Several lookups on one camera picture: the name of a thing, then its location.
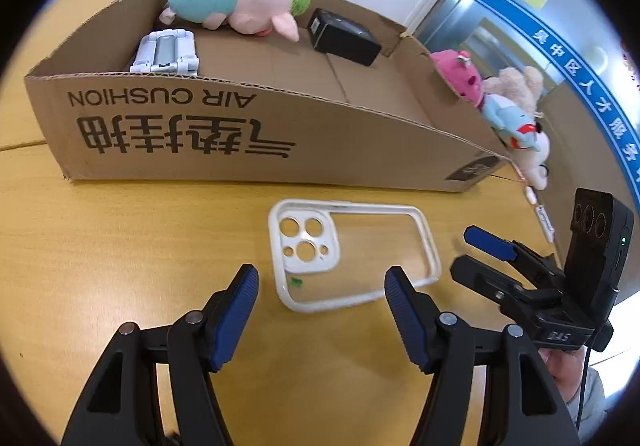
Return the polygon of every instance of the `gray sleeve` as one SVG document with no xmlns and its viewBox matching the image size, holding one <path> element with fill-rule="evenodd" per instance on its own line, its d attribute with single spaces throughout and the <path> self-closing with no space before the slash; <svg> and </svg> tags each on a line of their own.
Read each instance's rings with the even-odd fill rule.
<svg viewBox="0 0 640 446">
<path fill-rule="evenodd" d="M 571 418 L 576 420 L 578 417 L 578 404 L 580 403 L 580 392 L 567 403 L 567 408 Z M 582 420 L 580 421 L 580 429 L 578 435 L 581 442 L 586 442 L 598 426 L 602 423 L 605 416 L 606 398 L 604 397 L 604 387 L 600 380 L 597 370 L 589 367 L 587 371 L 587 383 L 584 390 L 584 407 L 582 409 Z"/>
</svg>

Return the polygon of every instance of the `blue gripper pad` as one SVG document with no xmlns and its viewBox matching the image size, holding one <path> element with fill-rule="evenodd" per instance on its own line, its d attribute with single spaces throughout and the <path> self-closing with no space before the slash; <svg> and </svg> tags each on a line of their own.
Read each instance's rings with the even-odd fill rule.
<svg viewBox="0 0 640 446">
<path fill-rule="evenodd" d="M 516 259 L 517 253 L 511 242 L 498 238 L 478 226 L 469 226 L 465 230 L 464 239 L 466 243 L 503 262 Z"/>
<path fill-rule="evenodd" d="M 426 331 L 411 302 L 414 288 L 400 267 L 392 267 L 385 275 L 385 296 L 391 314 L 404 343 L 404 349 L 412 363 L 424 370 L 429 363 L 426 349 Z"/>
<path fill-rule="evenodd" d="M 236 280 L 231 283 L 216 307 L 216 314 L 220 314 L 218 309 L 222 309 L 223 313 L 216 325 L 214 348 L 210 355 L 214 372 L 219 371 L 233 357 L 258 296 L 258 271 L 253 266 L 242 267 L 248 268 L 244 277 L 237 285 L 234 285 Z"/>
</svg>

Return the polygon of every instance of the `human hand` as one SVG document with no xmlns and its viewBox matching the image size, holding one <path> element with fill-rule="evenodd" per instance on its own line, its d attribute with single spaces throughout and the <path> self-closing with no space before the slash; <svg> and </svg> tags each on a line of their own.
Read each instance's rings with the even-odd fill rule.
<svg viewBox="0 0 640 446">
<path fill-rule="evenodd" d="M 564 402 L 571 401 L 580 389 L 585 348 L 581 347 L 578 350 L 568 352 L 557 349 L 540 349 L 538 352 L 549 373 L 553 376 Z"/>
</svg>

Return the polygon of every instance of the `blue rubber fingertip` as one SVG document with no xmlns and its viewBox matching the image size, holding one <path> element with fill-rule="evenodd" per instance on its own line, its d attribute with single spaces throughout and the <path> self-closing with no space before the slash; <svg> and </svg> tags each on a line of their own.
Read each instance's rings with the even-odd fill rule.
<svg viewBox="0 0 640 446">
<path fill-rule="evenodd" d="M 425 349 L 426 332 L 391 269 L 385 275 L 385 296 L 410 361 L 421 370 L 425 369 L 429 363 L 429 355 Z"/>
<path fill-rule="evenodd" d="M 503 262 L 516 259 L 516 250 L 511 242 L 498 238 L 478 226 L 469 226 L 465 230 L 464 239 L 466 243 Z"/>
<path fill-rule="evenodd" d="M 258 296 L 258 272 L 252 269 L 242 280 L 216 329 L 215 349 L 210 362 L 214 371 L 234 356 L 238 341 Z"/>
</svg>

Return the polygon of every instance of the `metal screw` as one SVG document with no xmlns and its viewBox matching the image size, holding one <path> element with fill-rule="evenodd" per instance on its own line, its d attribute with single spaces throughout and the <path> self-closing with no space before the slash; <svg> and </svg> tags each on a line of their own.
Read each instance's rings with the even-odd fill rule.
<svg viewBox="0 0 640 446">
<path fill-rule="evenodd" d="M 187 315 L 184 317 L 184 319 L 187 320 L 187 323 L 190 323 L 191 325 L 200 323 L 202 318 L 202 312 L 200 311 L 187 312 Z"/>
<path fill-rule="evenodd" d="M 521 338 L 524 336 L 524 330 L 519 325 L 509 325 L 507 327 L 507 332 L 509 336 L 513 336 L 514 338 Z"/>
<path fill-rule="evenodd" d="M 443 312 L 439 319 L 445 325 L 455 325 L 458 322 L 458 317 L 453 312 Z"/>
<path fill-rule="evenodd" d="M 127 334 L 131 334 L 134 330 L 136 330 L 136 324 L 133 323 L 133 321 L 128 321 L 126 323 L 123 323 L 118 328 L 118 332 L 120 334 L 123 334 L 124 336 L 126 336 Z"/>
</svg>

